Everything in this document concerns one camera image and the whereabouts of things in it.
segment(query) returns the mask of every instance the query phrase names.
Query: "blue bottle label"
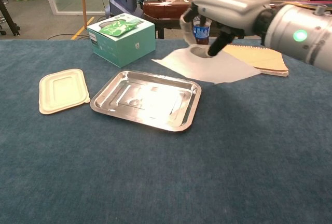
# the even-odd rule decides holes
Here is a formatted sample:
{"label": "blue bottle label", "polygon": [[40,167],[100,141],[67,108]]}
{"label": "blue bottle label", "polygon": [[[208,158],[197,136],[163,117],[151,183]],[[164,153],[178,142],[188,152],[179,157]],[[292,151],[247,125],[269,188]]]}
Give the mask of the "blue bottle label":
{"label": "blue bottle label", "polygon": [[210,26],[194,26],[193,27],[193,35],[197,39],[206,39],[210,35]]}

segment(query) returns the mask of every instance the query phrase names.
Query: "stainless steel tray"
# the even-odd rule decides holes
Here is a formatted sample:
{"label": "stainless steel tray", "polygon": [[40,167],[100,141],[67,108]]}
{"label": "stainless steel tray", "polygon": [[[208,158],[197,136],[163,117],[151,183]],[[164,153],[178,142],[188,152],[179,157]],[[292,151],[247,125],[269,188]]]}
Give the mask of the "stainless steel tray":
{"label": "stainless steel tray", "polygon": [[90,106],[102,114],[176,132],[191,125],[201,92],[193,81],[122,71],[93,97]]}

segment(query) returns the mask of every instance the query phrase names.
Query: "plastic bottle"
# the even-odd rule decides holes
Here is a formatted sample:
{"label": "plastic bottle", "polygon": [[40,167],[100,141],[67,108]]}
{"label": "plastic bottle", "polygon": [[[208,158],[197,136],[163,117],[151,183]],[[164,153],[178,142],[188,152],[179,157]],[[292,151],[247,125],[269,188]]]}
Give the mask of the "plastic bottle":
{"label": "plastic bottle", "polygon": [[197,44],[209,44],[211,22],[204,16],[197,16],[193,19],[193,35]]}

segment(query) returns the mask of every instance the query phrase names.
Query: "green indicator light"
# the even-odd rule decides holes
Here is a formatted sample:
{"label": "green indicator light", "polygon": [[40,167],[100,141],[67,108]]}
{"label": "green indicator light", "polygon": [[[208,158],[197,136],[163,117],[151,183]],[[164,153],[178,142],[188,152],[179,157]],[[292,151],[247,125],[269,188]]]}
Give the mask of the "green indicator light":
{"label": "green indicator light", "polygon": [[308,37],[308,33],[304,30],[298,30],[294,32],[293,38],[295,41],[304,41]]}

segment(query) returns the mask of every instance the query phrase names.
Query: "green bag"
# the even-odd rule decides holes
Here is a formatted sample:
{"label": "green bag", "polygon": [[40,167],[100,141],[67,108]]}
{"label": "green bag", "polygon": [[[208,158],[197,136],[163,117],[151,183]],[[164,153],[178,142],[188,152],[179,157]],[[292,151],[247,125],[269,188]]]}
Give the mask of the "green bag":
{"label": "green bag", "polygon": [[120,36],[136,28],[137,24],[137,22],[131,23],[127,22],[126,20],[119,19],[103,27],[99,32],[110,36]]}

